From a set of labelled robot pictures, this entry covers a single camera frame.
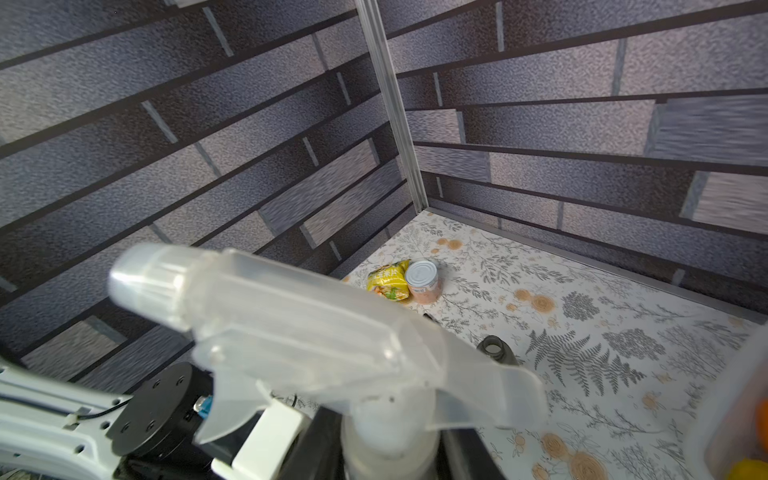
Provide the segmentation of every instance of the fern pattern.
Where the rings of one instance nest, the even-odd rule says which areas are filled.
[[[713,340],[720,346],[729,346],[732,349],[740,349],[749,334],[744,332],[732,332],[724,325],[707,320],[697,320],[694,326],[712,334]]]
[[[632,282],[620,276],[605,273],[575,262],[566,261],[561,263],[561,265],[568,271],[568,276],[576,280],[599,284],[602,288],[620,298],[628,298],[631,294]]]
[[[594,384],[600,395],[604,396],[604,380],[616,394],[621,383],[628,387],[629,382],[637,383],[646,377],[644,373],[631,368],[629,363],[622,362],[620,356],[616,355],[611,359],[611,351],[606,349],[603,352],[602,343],[585,349],[590,336],[576,340],[575,330],[563,335],[550,335],[547,330],[537,334],[532,330],[530,337],[531,344],[525,353],[536,350],[534,369],[546,359],[549,369],[563,386],[565,386],[563,380],[563,370],[565,370],[584,390],[586,396],[591,393],[591,384]]]
[[[712,339],[694,335],[682,326],[673,326],[659,336],[677,347],[667,364],[672,370],[694,379],[715,380],[725,368],[725,358]]]
[[[563,313],[568,318],[584,322],[600,313],[600,309],[592,305],[592,297],[589,295],[570,292],[563,297]]]
[[[450,218],[443,218],[442,224],[445,225],[445,228],[452,232],[458,232],[464,226],[463,223],[459,223],[456,220],[451,220]]]
[[[655,339],[646,335],[642,329],[629,329],[619,333],[603,333],[608,345],[623,356],[659,360],[659,355],[665,354],[666,349]]]
[[[434,235],[435,237],[442,237],[442,230],[432,223],[422,224],[421,231],[430,235]]]
[[[557,270],[550,270],[546,266],[538,265],[536,263],[532,265],[520,263],[518,268],[528,275],[536,276],[539,280],[551,280],[556,283],[570,283],[574,281],[574,278],[571,276],[564,275]]]
[[[456,335],[460,335],[465,328],[469,326],[469,320],[467,319],[446,319],[442,323],[442,328],[451,330]]]
[[[472,282],[466,278],[457,276],[455,279],[453,279],[453,283],[456,285],[456,288],[458,288],[459,291],[462,291],[463,293],[469,293],[474,298],[483,299],[489,302],[491,301],[491,293],[480,288],[480,284],[477,282]]]
[[[498,318],[497,309],[484,308],[483,305],[472,302],[469,298],[459,298],[457,294],[443,293],[443,299],[448,307],[446,313],[460,316],[462,321],[468,321],[467,317],[473,316],[481,320]]]
[[[558,390],[551,390],[547,395],[550,403],[558,404],[567,412],[583,415],[589,421],[587,427],[590,429],[606,428],[612,439],[633,439],[635,435],[641,433],[657,434],[661,430],[648,430],[627,419],[627,416],[614,409],[613,414],[603,413],[600,406],[592,405],[587,407],[580,399],[568,400]]]
[[[486,283],[500,282],[505,285],[520,283],[520,273],[512,269],[513,260],[517,259],[514,255],[493,255],[482,259],[480,269],[483,281]]]
[[[620,450],[611,450],[611,457],[613,457],[614,462],[624,468],[626,473],[637,480],[676,480],[679,478],[666,465],[659,465],[658,459],[649,455],[639,443]]]
[[[517,315],[509,315],[507,313],[502,313],[502,318],[506,323],[509,324],[515,324],[520,330],[528,330],[531,328],[531,325],[528,324],[525,320],[520,319]]]
[[[688,401],[685,403],[685,405],[681,406],[679,409],[673,409],[677,410],[679,412],[685,412],[692,419],[696,418],[696,408],[699,406],[699,403],[701,402],[701,399],[704,397],[704,393],[706,393],[707,387],[704,385],[701,385],[699,383],[690,382],[688,386],[685,388],[685,393],[688,395]]]
[[[633,317],[636,319],[651,318],[656,323],[666,323],[675,319],[688,317],[688,315],[683,315],[682,313],[673,312],[669,309],[662,307],[661,305],[656,305],[657,310],[653,310],[651,308],[646,307],[642,303],[638,303],[637,305],[631,305],[629,304],[629,302],[619,303],[614,300],[611,300],[606,296],[601,296],[600,298],[598,298],[598,302],[602,303],[603,305],[610,306],[614,310],[624,310],[628,312],[634,312]]]

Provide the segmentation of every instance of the can label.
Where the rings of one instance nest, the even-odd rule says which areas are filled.
[[[435,278],[432,280],[432,282],[429,283],[429,285],[413,286],[409,284],[408,289],[411,290],[413,299],[417,303],[434,303],[442,291],[442,281],[438,276],[435,275]]]

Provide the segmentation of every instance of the cable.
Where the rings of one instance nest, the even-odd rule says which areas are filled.
[[[27,399],[20,399],[20,398],[12,397],[12,396],[0,395],[0,400],[5,400],[6,402],[11,402],[11,403],[18,403],[19,405],[24,405],[24,406],[27,406],[27,407],[32,407],[33,409],[43,410],[45,412],[54,413],[56,415],[61,415],[61,416],[76,415],[78,417],[78,419],[80,419],[80,420],[96,419],[96,418],[98,418],[98,417],[100,417],[102,415],[107,415],[108,413],[114,412],[115,410],[119,409],[120,407],[124,407],[125,404],[130,401],[130,399],[128,399],[128,400],[126,400],[125,402],[122,402],[119,405],[115,405],[114,407],[112,407],[110,409],[104,410],[103,412],[91,413],[90,415],[78,415],[77,413],[67,412],[65,410],[57,409],[55,407],[51,407],[51,406],[47,406],[47,405],[42,405],[41,403],[36,403],[36,402],[32,402],[32,401],[27,400]]]
[[[106,409],[106,410],[104,410],[103,412],[99,412],[99,413],[91,413],[90,415],[78,415],[78,418],[79,418],[80,420],[90,420],[90,419],[97,419],[97,418],[98,418],[98,417],[100,417],[100,416],[103,416],[103,415],[107,415],[108,413],[112,413],[112,412],[114,412],[115,410],[117,410],[117,409],[119,409],[119,408],[122,408],[122,407],[124,407],[124,406],[125,406],[125,405],[126,405],[128,402],[130,402],[130,401],[131,401],[131,399],[128,399],[128,400],[126,400],[125,402],[122,402],[122,403],[118,403],[117,405],[115,405],[115,406],[114,406],[114,407],[112,407],[111,409]]]
[[[118,478],[122,478],[123,480],[141,480],[136,471],[133,470],[130,464],[128,464],[127,458],[125,458],[120,466],[118,466],[118,470]]]
[[[57,409],[55,407],[50,407],[47,405],[42,405],[40,403],[30,402],[29,400],[25,400],[25,399],[18,399],[12,396],[0,395],[0,400],[5,400],[6,402],[11,402],[11,403],[18,403],[19,405],[32,407],[33,409],[43,410],[48,413],[55,413],[56,415],[67,416],[71,413],[71,412],[66,412],[65,410]]]

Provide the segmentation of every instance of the orange flower pattern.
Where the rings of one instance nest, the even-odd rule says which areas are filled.
[[[568,464],[568,470],[574,480],[608,480],[608,474],[600,460],[586,452],[577,452]]]
[[[531,306],[539,313],[550,313],[554,310],[554,300],[546,295],[534,295]]]
[[[536,480],[549,480],[549,472],[547,472],[547,469],[542,467],[539,463],[533,465],[531,473]]]
[[[548,433],[541,437],[541,447],[552,458],[568,457],[568,447],[559,436],[554,433]]]
[[[527,290],[515,290],[515,298],[521,302],[528,302],[531,299],[531,292]]]
[[[643,407],[645,407],[646,410],[650,410],[654,416],[656,416],[659,409],[667,409],[667,407],[659,403],[659,395],[659,392],[646,392],[642,399]]]
[[[525,451],[525,437],[519,433],[511,440],[510,443],[515,444],[515,455],[520,455]]]
[[[654,377],[656,377],[656,380],[658,380],[661,383],[668,383],[668,382],[672,382],[674,380],[672,378],[672,375],[670,375],[669,372],[654,373]]]

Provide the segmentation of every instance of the brick wallpaper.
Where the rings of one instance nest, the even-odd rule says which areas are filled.
[[[344,277],[414,216],[352,0],[0,5],[0,355],[112,392],[190,340],[106,298],[139,242]]]
[[[430,4],[380,5],[430,205],[768,313],[767,3]]]

